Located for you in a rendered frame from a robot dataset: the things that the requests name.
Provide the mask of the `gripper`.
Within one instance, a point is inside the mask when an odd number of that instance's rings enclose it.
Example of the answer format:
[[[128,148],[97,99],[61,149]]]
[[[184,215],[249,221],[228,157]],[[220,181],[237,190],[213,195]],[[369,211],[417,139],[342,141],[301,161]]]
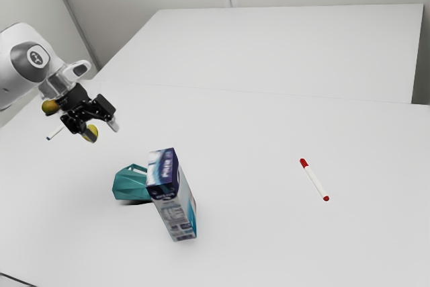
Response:
[[[63,112],[60,117],[61,122],[70,133],[80,134],[85,140],[91,140],[90,129],[85,122],[69,114],[72,111],[77,111],[79,107],[83,108],[84,112],[91,113],[91,109],[88,108],[90,101],[87,90],[80,83],[76,83],[70,91],[55,99]],[[98,94],[93,99],[93,107],[96,110],[95,115],[98,120],[103,120],[114,132],[119,131],[120,126],[115,117],[116,109],[102,94]]]

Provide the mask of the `teal faceted mug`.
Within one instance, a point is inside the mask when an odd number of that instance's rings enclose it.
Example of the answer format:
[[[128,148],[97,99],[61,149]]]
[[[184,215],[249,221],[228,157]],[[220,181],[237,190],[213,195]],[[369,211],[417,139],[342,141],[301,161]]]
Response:
[[[119,170],[114,177],[112,193],[119,201],[151,203],[152,198],[146,189],[147,168],[131,164]]]

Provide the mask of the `white pen with blue cap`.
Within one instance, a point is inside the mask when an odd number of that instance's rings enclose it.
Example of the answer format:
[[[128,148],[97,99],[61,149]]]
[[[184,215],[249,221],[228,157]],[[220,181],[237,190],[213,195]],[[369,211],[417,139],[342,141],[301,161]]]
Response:
[[[56,135],[58,135],[62,130],[65,129],[64,125],[60,125],[57,128],[55,128],[53,131],[51,131],[48,136],[46,136],[46,140],[52,140]]]

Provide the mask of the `yellow banana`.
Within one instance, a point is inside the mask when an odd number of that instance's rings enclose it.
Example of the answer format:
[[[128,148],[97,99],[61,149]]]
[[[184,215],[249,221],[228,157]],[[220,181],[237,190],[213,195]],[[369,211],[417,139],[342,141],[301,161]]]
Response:
[[[46,114],[46,116],[51,116],[60,111],[60,106],[53,100],[48,99],[42,103],[42,111]],[[98,139],[98,129],[95,125],[90,124],[87,126],[90,129],[91,140],[87,140],[88,142],[95,143]]]

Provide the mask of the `blue and white carton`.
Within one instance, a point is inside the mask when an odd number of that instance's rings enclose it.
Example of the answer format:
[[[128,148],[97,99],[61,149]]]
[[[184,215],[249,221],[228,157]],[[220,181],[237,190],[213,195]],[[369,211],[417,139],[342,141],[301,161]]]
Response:
[[[149,153],[146,190],[174,242],[197,237],[196,201],[174,148]]]

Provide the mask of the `white marker with red cap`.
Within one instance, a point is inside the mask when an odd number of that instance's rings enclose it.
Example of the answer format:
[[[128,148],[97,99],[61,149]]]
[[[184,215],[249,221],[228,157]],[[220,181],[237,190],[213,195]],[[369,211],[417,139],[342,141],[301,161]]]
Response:
[[[306,172],[307,176],[309,177],[310,181],[312,182],[312,184],[316,188],[317,192],[320,194],[321,198],[325,202],[328,202],[330,200],[330,197],[327,194],[327,191],[323,188],[323,185],[321,184],[321,182],[317,178],[315,172],[311,169],[310,165],[307,163],[306,159],[301,158],[300,164],[301,164],[302,168],[304,169],[304,171]]]

